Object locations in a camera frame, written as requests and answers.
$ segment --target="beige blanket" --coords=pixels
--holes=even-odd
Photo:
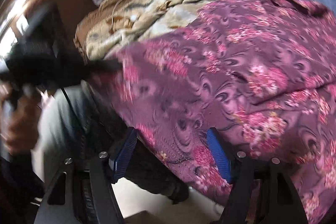
[[[185,27],[215,0],[104,0],[78,25],[75,43],[91,60],[136,40]]]

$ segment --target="white floor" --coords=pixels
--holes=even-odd
[[[33,151],[33,167],[39,177],[43,177],[42,153],[37,145]],[[162,195],[154,195],[140,189],[126,179],[112,185],[124,218],[141,211],[148,211],[165,224],[208,224],[219,219],[223,207],[191,189],[189,199],[177,205]]]

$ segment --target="silver screw head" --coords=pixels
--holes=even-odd
[[[71,164],[71,163],[72,163],[72,158],[67,158],[67,159],[65,159],[64,163],[65,163],[66,165]]]
[[[239,152],[237,152],[237,156],[238,156],[239,158],[245,158],[245,157],[246,157],[246,153],[243,152],[243,151],[239,151]]]
[[[99,158],[104,159],[108,156],[107,152],[103,151],[99,153]]]
[[[279,164],[280,160],[278,158],[272,158],[272,163]]]

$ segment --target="pink floral blanket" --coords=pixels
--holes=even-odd
[[[198,15],[125,47],[123,71],[92,85],[207,197],[225,205],[231,189],[206,145],[216,127],[251,157],[289,163],[310,224],[320,222],[336,198],[333,13],[303,0],[219,0]]]

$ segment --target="leg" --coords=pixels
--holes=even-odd
[[[44,180],[49,185],[60,164],[68,157],[89,159],[123,137],[127,126],[103,102],[91,95],[87,84],[66,89],[84,132],[59,90],[55,100],[43,111],[40,122],[44,157]],[[139,187],[169,196],[175,202],[188,197],[186,185],[173,175],[138,141],[125,177]]]

